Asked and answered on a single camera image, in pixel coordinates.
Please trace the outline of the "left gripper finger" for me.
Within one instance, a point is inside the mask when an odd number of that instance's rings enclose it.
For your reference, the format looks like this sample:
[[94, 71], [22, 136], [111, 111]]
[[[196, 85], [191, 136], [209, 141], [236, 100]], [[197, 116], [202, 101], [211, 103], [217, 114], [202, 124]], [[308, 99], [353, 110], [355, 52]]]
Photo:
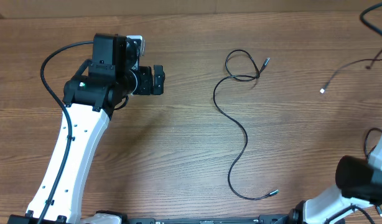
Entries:
[[164, 67], [162, 65], [154, 65], [154, 79], [165, 80]]
[[155, 79], [152, 94], [153, 95], [162, 95], [163, 93], [164, 93], [164, 80], [163, 79]]

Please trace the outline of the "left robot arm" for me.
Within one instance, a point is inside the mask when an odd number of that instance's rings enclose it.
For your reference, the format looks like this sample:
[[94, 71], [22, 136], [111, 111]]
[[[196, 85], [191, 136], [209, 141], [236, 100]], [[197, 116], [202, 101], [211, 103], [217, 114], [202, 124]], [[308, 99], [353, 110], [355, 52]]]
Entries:
[[97, 211], [82, 218], [85, 183], [98, 143], [114, 111], [131, 95], [161, 95], [165, 73], [161, 65], [142, 67], [145, 40], [140, 35], [96, 34], [86, 59], [66, 82], [59, 99], [46, 81], [44, 87], [62, 109], [62, 123], [43, 181], [23, 216], [15, 223], [128, 223], [123, 213]]

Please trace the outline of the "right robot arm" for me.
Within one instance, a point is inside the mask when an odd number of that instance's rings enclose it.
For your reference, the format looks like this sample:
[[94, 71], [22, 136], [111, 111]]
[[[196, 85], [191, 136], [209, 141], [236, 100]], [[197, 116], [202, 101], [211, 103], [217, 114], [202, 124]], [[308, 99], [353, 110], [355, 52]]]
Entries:
[[382, 205], [382, 135], [367, 160], [343, 156], [335, 173], [335, 185], [319, 196], [301, 202], [288, 214], [287, 223], [338, 223], [359, 210], [370, 223], [365, 208]]

